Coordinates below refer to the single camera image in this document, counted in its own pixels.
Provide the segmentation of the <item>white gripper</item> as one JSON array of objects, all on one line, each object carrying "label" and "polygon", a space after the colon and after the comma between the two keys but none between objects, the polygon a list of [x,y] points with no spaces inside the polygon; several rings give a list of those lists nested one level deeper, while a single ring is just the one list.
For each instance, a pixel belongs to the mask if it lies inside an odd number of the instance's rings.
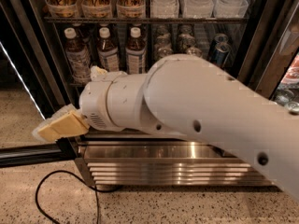
[{"label": "white gripper", "polygon": [[85,86],[79,97],[80,110],[72,104],[63,106],[32,131],[33,137],[42,142],[54,142],[85,134],[90,125],[99,131],[122,131],[123,128],[117,126],[108,113],[107,97],[114,81],[125,76],[126,73],[122,71],[108,72],[93,66],[92,81]]}]

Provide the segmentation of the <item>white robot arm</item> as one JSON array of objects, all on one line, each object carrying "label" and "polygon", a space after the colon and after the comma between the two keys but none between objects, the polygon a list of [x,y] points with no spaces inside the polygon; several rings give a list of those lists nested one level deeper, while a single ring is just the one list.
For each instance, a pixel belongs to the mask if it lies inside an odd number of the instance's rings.
[{"label": "white robot arm", "polygon": [[299,116],[262,97],[218,66],[174,54],[146,74],[91,70],[79,105],[65,105],[33,131],[54,142],[91,128],[126,128],[158,137],[205,141],[250,164],[299,200]]}]

